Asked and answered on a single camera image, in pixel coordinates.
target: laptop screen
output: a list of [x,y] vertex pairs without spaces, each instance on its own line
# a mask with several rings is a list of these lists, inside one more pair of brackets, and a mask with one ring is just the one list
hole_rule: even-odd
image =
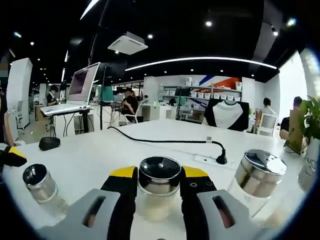
[[88,104],[99,64],[95,63],[74,73],[67,98],[68,101]]

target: air conditioner unit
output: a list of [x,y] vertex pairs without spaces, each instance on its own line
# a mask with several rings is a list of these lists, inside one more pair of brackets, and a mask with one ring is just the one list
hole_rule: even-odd
[[141,50],[147,49],[148,46],[144,44],[144,40],[130,32],[126,35],[122,35],[117,40],[115,40],[108,49],[113,51],[119,51],[123,54],[132,55]]

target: potted plant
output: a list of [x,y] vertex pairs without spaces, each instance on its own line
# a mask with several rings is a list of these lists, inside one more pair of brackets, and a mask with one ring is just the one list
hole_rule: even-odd
[[306,137],[306,159],[318,160],[320,149],[320,99],[308,96],[310,100],[303,100],[300,110],[304,117],[299,119],[299,128]]

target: computer mouse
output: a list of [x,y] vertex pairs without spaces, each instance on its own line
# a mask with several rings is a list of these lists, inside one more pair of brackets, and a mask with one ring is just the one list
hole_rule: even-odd
[[45,136],[41,138],[39,142],[39,148],[42,151],[47,151],[50,149],[55,149],[60,146],[60,139],[53,136]]

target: ceiling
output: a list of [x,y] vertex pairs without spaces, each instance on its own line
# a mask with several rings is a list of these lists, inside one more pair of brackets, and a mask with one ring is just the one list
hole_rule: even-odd
[[[280,67],[305,44],[298,25],[286,26],[294,11],[283,13],[270,1],[108,0],[105,8],[107,0],[100,0],[80,20],[89,2],[13,4],[16,17],[8,30],[7,46],[16,58],[9,61],[30,58],[34,85],[60,83],[63,68],[64,79],[70,82],[75,71],[88,65],[95,33],[92,62],[127,61],[128,68],[185,57],[239,58]],[[206,26],[206,21],[211,21],[212,26]],[[277,37],[271,25],[279,32]],[[22,37],[15,37],[14,31]],[[143,38],[148,48],[133,55],[108,50],[127,31]],[[145,76],[187,74],[249,78],[254,75],[257,81],[266,82],[277,73],[277,69],[245,62],[189,60],[126,71],[113,84],[143,80]]]

